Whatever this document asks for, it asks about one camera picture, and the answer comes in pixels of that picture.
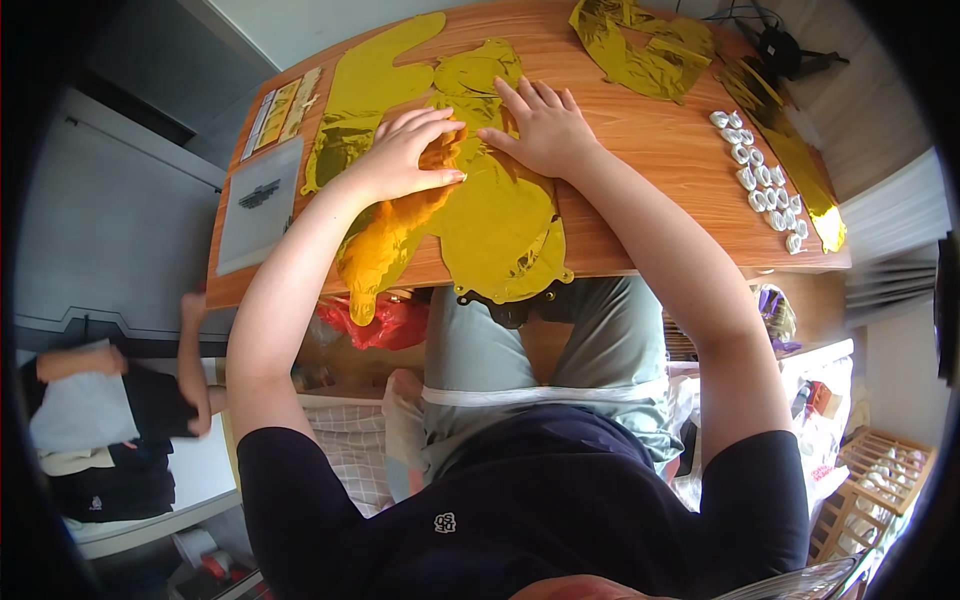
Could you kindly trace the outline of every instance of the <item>gray wall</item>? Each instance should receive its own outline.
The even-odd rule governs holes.
[[[206,279],[225,175],[71,90],[24,209],[16,324],[56,332],[90,315],[130,338],[178,339],[180,296]],[[224,341],[231,322],[213,316],[203,339]]]
[[[272,69],[252,64],[176,0],[131,0],[86,66],[196,133],[184,147],[226,169]]]

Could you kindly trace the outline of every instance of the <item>wooden table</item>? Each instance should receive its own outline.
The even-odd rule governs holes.
[[[839,253],[823,254],[820,239],[813,227],[804,241],[808,252],[791,256],[783,245],[786,235],[773,231],[761,216],[747,204],[747,193],[735,177],[739,165],[730,156],[730,145],[709,122],[715,110],[731,111],[736,103],[716,80],[723,67],[715,60],[684,97],[685,106],[655,100],[637,94],[622,85],[607,84],[604,72],[588,56],[573,29],[567,24],[574,0],[507,0],[481,3],[444,11],[446,26],[432,39],[401,55],[396,65],[411,62],[437,64],[437,56],[454,54],[479,47],[489,37],[505,37],[520,56],[523,71],[531,80],[543,80],[554,88],[569,87],[597,138],[617,156],[628,162],[702,225],[744,269],[781,269],[819,272],[850,267],[850,253],[844,247]],[[672,19],[671,12],[650,12]],[[305,140],[300,165],[298,190],[303,185],[303,166],[313,146],[337,60],[347,49],[378,34],[391,25],[372,30],[339,43],[287,69],[264,83],[254,100],[240,133],[228,168],[228,179],[221,195],[213,229],[207,267],[206,301],[210,308],[235,306],[240,303],[256,267],[249,267],[225,276],[216,275],[220,237],[229,198],[229,178],[240,168],[240,154],[252,127],[263,96],[301,77],[306,71],[322,66],[324,72],[317,83],[318,102],[306,113],[300,134]],[[718,49],[727,57],[752,54],[753,49],[739,33],[713,27]],[[625,31],[637,46],[649,36]],[[429,92],[421,99],[392,108],[391,118],[410,108],[422,107]],[[756,145],[776,163],[766,142],[757,136]],[[244,164],[257,159],[257,154]],[[791,185],[790,193],[795,193]],[[567,267],[577,276],[611,276],[635,273],[630,258],[600,215],[575,189],[558,181],[558,205],[564,219]],[[294,201],[294,217],[306,207],[313,195]],[[802,215],[808,222],[809,217]],[[677,240],[673,252],[684,251],[684,240]],[[450,282],[449,271],[440,255],[440,241],[427,235],[420,244],[396,287],[441,285]],[[346,292],[344,283],[331,267],[324,284],[325,294]]]

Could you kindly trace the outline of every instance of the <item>white wall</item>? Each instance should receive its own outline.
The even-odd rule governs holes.
[[[207,0],[280,70],[400,19],[475,0]]]
[[[939,446],[949,389],[937,379],[933,304],[867,327],[871,426]]]

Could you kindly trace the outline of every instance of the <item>hand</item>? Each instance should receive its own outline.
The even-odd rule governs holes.
[[[94,350],[94,371],[107,375],[122,375],[127,372],[127,359],[113,344]]]
[[[184,325],[200,327],[206,318],[206,294],[187,292],[180,297],[180,320]]]
[[[477,136],[528,169],[562,178],[585,153],[603,150],[570,90],[558,96],[547,84],[530,85],[525,77],[520,78],[519,93],[500,78],[493,86],[514,116],[520,139],[490,128],[478,130]]]
[[[422,171],[420,155],[442,133],[462,129],[463,121],[449,121],[453,108],[421,108],[404,112],[380,125],[373,145],[341,177],[357,182],[367,205],[442,187],[467,176],[456,169]]]

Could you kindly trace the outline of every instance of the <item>right hand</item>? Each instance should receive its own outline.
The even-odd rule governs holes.
[[[478,130],[477,136],[528,169],[562,178],[585,153],[603,150],[570,90],[557,95],[549,85],[530,85],[525,77],[520,78],[519,93],[498,77],[493,86],[514,116],[520,139],[491,128]]]

